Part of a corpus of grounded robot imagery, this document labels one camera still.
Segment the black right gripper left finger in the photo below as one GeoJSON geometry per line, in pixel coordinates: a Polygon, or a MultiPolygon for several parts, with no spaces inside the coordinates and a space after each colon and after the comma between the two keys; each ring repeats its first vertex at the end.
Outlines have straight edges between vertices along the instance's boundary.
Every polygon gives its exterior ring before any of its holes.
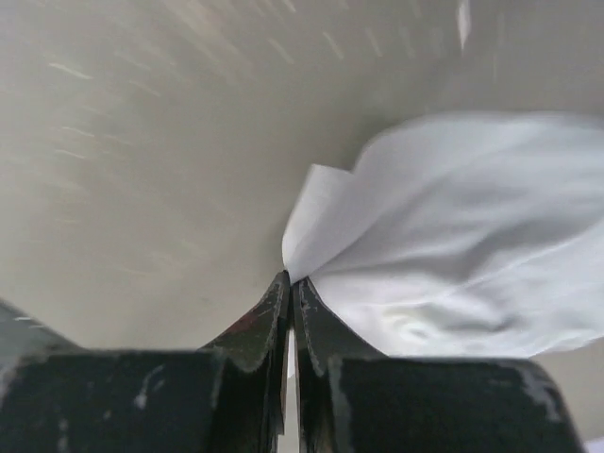
{"type": "Polygon", "coordinates": [[[274,451],[290,279],[208,344],[89,349],[1,307],[5,452],[274,451]]]}

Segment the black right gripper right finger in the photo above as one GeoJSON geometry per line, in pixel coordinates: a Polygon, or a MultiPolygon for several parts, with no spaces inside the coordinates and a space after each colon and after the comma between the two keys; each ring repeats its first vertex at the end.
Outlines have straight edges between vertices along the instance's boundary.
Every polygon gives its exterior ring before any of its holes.
{"type": "Polygon", "coordinates": [[[530,361],[389,358],[313,285],[292,287],[303,452],[580,452],[562,395],[530,361]]]}

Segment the white underwear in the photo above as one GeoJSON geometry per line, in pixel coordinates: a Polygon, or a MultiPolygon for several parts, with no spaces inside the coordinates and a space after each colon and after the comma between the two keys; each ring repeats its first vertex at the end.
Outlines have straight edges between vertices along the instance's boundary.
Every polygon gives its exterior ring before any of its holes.
{"type": "Polygon", "coordinates": [[[449,113],[314,165],[282,239],[292,281],[390,356],[529,358],[603,335],[603,124],[449,113]]]}

